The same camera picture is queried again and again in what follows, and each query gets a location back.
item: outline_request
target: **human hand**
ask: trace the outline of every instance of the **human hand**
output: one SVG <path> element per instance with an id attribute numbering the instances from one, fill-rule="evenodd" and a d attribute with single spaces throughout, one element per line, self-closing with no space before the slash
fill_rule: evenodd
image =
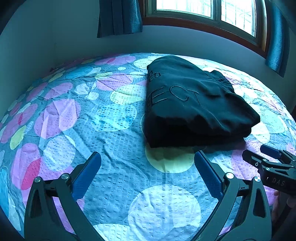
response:
<path id="1" fill-rule="evenodd" d="M 271 212 L 272 223 L 275 223 L 279 218 L 279 195 L 280 195 L 280 191 L 275 190 L 274 196 L 276 196 L 276 199 L 274 200 L 274 203 L 272 206 L 272 212 Z M 289 196 L 287 199 L 287 205 L 290 208 L 294 208 L 296 206 L 296 196 L 294 197 Z"/>

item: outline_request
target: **window pane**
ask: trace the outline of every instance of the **window pane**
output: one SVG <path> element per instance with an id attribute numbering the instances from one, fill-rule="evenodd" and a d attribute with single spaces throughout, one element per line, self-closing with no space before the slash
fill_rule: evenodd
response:
<path id="1" fill-rule="evenodd" d="M 255 36 L 255 0 L 221 0 L 221 19 Z"/>
<path id="2" fill-rule="evenodd" d="M 157 10 L 199 14 L 212 18 L 213 0 L 156 0 Z"/>

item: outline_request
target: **folded black garment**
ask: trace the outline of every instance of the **folded black garment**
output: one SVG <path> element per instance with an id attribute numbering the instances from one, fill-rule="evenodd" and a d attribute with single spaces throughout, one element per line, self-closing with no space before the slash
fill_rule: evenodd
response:
<path id="1" fill-rule="evenodd" d="M 260 116 L 218 71 L 202 71 L 177 56 L 147 66 L 144 134 L 151 147 L 233 142 Z"/>

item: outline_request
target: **polka dot bedspread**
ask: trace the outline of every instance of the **polka dot bedspread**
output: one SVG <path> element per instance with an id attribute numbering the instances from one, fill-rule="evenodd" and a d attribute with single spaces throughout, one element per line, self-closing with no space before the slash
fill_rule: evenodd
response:
<path id="1" fill-rule="evenodd" d="M 194 149 L 150 148 L 143 136 L 146 68 L 162 56 L 134 53 L 66 63 L 11 104 L 0 123 L 0 205 L 21 235 L 34 177 L 70 173 L 93 151 L 101 154 L 102 166 L 77 202 L 105 240 L 189 240 L 202 227 L 218 201 L 193 164 Z M 242 160 L 246 148 L 263 156 L 262 144 L 295 153 L 295 122 L 270 89 L 225 65 L 179 57 L 220 71 L 261 116 L 244 142 L 204 147 L 212 162 L 250 180 L 258 173 Z M 272 204 L 273 190 L 266 192 Z M 239 199 L 224 230 L 238 205 Z"/>

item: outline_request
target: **window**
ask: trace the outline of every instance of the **window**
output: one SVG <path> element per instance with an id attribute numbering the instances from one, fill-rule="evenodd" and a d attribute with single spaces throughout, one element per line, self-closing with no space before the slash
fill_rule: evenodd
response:
<path id="1" fill-rule="evenodd" d="M 264 0 L 139 0 L 144 25 L 169 25 L 210 32 L 267 53 Z"/>

